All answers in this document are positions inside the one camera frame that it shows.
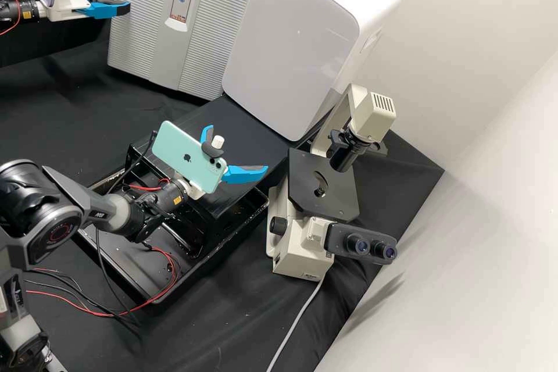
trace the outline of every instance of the black robotic arm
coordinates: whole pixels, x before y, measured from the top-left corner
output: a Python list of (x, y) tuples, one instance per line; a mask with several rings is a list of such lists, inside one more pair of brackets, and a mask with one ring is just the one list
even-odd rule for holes
[(0, 371), (65, 371), (27, 310), (22, 271), (90, 224), (141, 242), (187, 199), (180, 178), (134, 199), (101, 196), (30, 160), (0, 166)]

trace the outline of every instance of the white bracket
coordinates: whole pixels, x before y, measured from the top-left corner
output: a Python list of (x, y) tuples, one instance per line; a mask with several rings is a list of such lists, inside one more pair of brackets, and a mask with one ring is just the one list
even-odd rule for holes
[(87, 9), (91, 7), (91, 3), (87, 0), (54, 0), (52, 7), (48, 7), (41, 0), (39, 5), (40, 16), (46, 15), (51, 22), (61, 22), (62, 20), (83, 19), (88, 17), (82, 13), (76, 13), (75, 10)]

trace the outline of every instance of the robotic arm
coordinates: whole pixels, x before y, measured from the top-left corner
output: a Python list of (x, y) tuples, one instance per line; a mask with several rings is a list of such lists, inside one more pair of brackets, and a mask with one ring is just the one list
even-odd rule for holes
[(117, 0), (0, 0), (0, 34), (22, 23), (47, 18), (63, 20), (110, 19), (130, 12), (130, 3)]
[(133, 200), (127, 195), (100, 196), (30, 160), (0, 166), (0, 216), (6, 221), (0, 224), (0, 370), (43, 371), (39, 368), (48, 357), (53, 370), (65, 370), (49, 354), (48, 337), (27, 310), (23, 270), (90, 224), (130, 241), (147, 237), (187, 199), (183, 179)]

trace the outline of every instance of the black cable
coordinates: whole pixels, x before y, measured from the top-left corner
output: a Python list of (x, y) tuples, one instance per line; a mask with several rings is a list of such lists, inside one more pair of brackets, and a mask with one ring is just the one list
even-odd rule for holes
[(118, 321), (120, 324), (122, 324), (126, 329), (128, 329), (135, 336), (140, 337), (139, 333), (136, 330), (134, 330), (132, 327), (130, 327), (130, 325), (128, 323), (126, 323), (126, 321), (124, 320), (124, 317), (121, 317), (121, 315), (119, 315), (118, 312), (116, 312), (115, 310), (112, 310), (110, 308), (107, 308), (106, 306), (101, 305), (100, 303), (96, 302), (95, 300), (93, 300), (92, 298), (87, 296), (85, 293), (78, 290), (72, 283), (66, 281), (64, 278), (62, 278), (62, 277), (60, 277), (56, 274), (49, 273), (49, 272), (46, 272), (46, 271), (41, 271), (41, 270), (26, 270), (26, 272), (37, 273), (37, 274), (42, 274), (42, 275), (45, 275), (45, 276), (49, 276), (49, 277), (52, 277), (52, 278), (64, 283), (64, 285), (66, 285), (66, 286), (70, 287), (71, 289), (73, 289), (74, 291), (76, 291), (82, 298), (84, 298), (85, 300), (90, 302), (92, 305), (94, 305), (97, 308), (103, 310), (107, 314), (112, 314), (113, 317), (111, 317), (111, 318), (114, 318), (116, 321)]
[(35, 285), (39, 285), (39, 286), (44, 286), (44, 287), (47, 287), (47, 288), (58, 289), (59, 291), (64, 291), (65, 293), (70, 294), (71, 296), (73, 296), (81, 304), (81, 306), (83, 308), (85, 308), (87, 310), (89, 309), (89, 307), (87, 305), (85, 305), (85, 303), (74, 292), (72, 292), (69, 289), (62, 288), (62, 287), (59, 287), (59, 286), (56, 286), (56, 285), (50, 285), (50, 284), (35, 282), (35, 281), (31, 281), (29, 279), (24, 279), (23, 281), (27, 282), (27, 283), (32, 283), (32, 284), (35, 284)]
[(68, 278), (69, 280), (71, 280), (72, 282), (74, 282), (74, 283), (76, 284), (77, 288), (78, 288), (80, 291), (83, 291), (83, 289), (81, 289), (81, 286), (79, 285), (79, 283), (77, 282), (77, 280), (75, 280), (72, 276), (70, 276), (70, 275), (68, 275), (67, 273), (64, 273), (64, 272), (62, 272), (62, 271), (60, 271), (60, 270), (55, 270), (55, 269), (42, 269), (42, 268), (36, 268), (36, 269), (33, 269), (33, 270), (49, 271), (49, 272), (51, 272), (51, 273), (57, 274), (58, 276), (62, 276), (62, 277)]
[(99, 302), (95, 301), (93, 298), (90, 298), (87, 294), (85, 294), (83, 291), (80, 291), (77, 287), (75, 287), (74, 285), (72, 285), (71, 283), (65, 281), (62, 277), (60, 277), (59, 275), (55, 274), (55, 273), (50, 273), (47, 271), (42, 271), (42, 270), (26, 270), (26, 272), (28, 273), (37, 273), (37, 274), (42, 274), (51, 278), (54, 278), (60, 282), (62, 282), (64, 285), (70, 287), (71, 289), (73, 289), (74, 291), (76, 291), (79, 295), (81, 295), (82, 298), (84, 298), (87, 302), (89, 302), (90, 304), (96, 306), (97, 308), (103, 310), (104, 312), (106, 312), (107, 314), (114, 314), (117, 310), (113, 310), (111, 308), (107, 308), (106, 306), (100, 304)]
[[(131, 172), (133, 170), (133, 168), (145, 157), (145, 155), (147, 154), (147, 152), (149, 151), (149, 149), (151, 148), (151, 146), (153, 145), (153, 142), (155, 140), (155, 137), (157, 136), (157, 131), (152, 131), (151, 132), (151, 136), (149, 137), (149, 142), (147, 144), (147, 147), (145, 148), (144, 152), (142, 153), (141, 156), (139, 156), (139, 158), (133, 162), (130, 167), (128, 168), (128, 170), (126, 170), (122, 176), (120, 176), (118, 178), (118, 180), (116, 180), (113, 185), (109, 188), (109, 190), (107, 191), (107, 195), (109, 193), (111, 193), (114, 188), (116, 187), (116, 185), (121, 181), (124, 180), (124, 178), (128, 175), (129, 172)], [(118, 302), (120, 302), (120, 305), (122, 305), (122, 308), (124, 308), (124, 310), (130, 315), (130, 317), (134, 320), (134, 322), (137, 324), (138, 327), (140, 327), (140, 322), (138, 321), (138, 319), (136, 318), (136, 316), (134, 315), (134, 313), (132, 311), (130, 311), (130, 308), (128, 308), (128, 306), (120, 299), (120, 297), (118, 296), (118, 294), (116, 293), (116, 291), (114, 290), (114, 288), (112, 287), (112, 284), (110, 283), (109, 280), (109, 276), (106, 273), (106, 269), (105, 269), (105, 264), (103, 263), (103, 256), (101, 255), (101, 246), (99, 244), (99, 229), (95, 226), (95, 245), (97, 247), (97, 257), (99, 259), (99, 266), (101, 267), (101, 270), (103, 271), (103, 276), (105, 277), (105, 281), (107, 283), (107, 285), (110, 288), (110, 291), (112, 292), (112, 294), (115, 296), (115, 298), (118, 300)]]
[(110, 291), (115, 296), (115, 298), (118, 300), (118, 302), (120, 302), (120, 305), (122, 305), (122, 308), (124, 308), (124, 311), (126, 311), (130, 315), (130, 317), (134, 320), (136, 325), (138, 327), (140, 327), (140, 322), (138, 321), (135, 314), (132, 311), (130, 311), (130, 308), (128, 308), (128, 306), (124, 303), (124, 301), (122, 301), (120, 299), (120, 297), (116, 293), (115, 289), (112, 287), (112, 284), (110, 283), (109, 276), (106, 273), (105, 264), (103, 263), (103, 256), (101, 255), (101, 246), (99, 244), (99, 229), (96, 226), (95, 226), (95, 244), (97, 245), (97, 256), (99, 256), (99, 265), (101, 266), (101, 270), (103, 271), (103, 276), (105, 277), (105, 281), (106, 281), (107, 285), (109, 286)]
[(128, 175), (128, 173), (131, 172), (132, 169), (145, 157), (145, 155), (147, 154), (147, 152), (149, 151), (149, 149), (150, 149), (151, 146), (153, 145), (153, 142), (154, 142), (156, 136), (157, 136), (157, 131), (151, 132), (151, 137), (149, 137), (149, 143), (147, 144), (147, 147), (145, 148), (143, 154), (142, 154), (141, 156), (139, 156), (138, 159), (130, 165), (130, 167), (128, 168), (128, 170), (126, 170), (126, 171), (122, 174), (122, 176), (120, 176), (120, 177), (118, 178), (117, 181), (115, 181), (115, 182), (113, 183), (113, 185), (110, 187), (110, 189), (109, 189), (108, 192), (106, 193), (107, 195), (108, 195), (109, 193), (111, 193), (111, 192), (115, 189), (116, 185), (117, 185), (118, 183), (120, 183), (121, 180), (124, 180), (124, 178)]

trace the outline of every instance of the microscope focus knob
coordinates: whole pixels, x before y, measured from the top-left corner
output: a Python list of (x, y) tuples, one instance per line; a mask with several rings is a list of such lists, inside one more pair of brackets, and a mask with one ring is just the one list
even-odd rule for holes
[(287, 232), (288, 222), (282, 217), (273, 217), (269, 222), (269, 232), (283, 236)]
[(225, 139), (220, 135), (215, 135), (213, 140), (211, 141), (211, 146), (213, 148), (221, 149), (223, 144), (225, 143)]

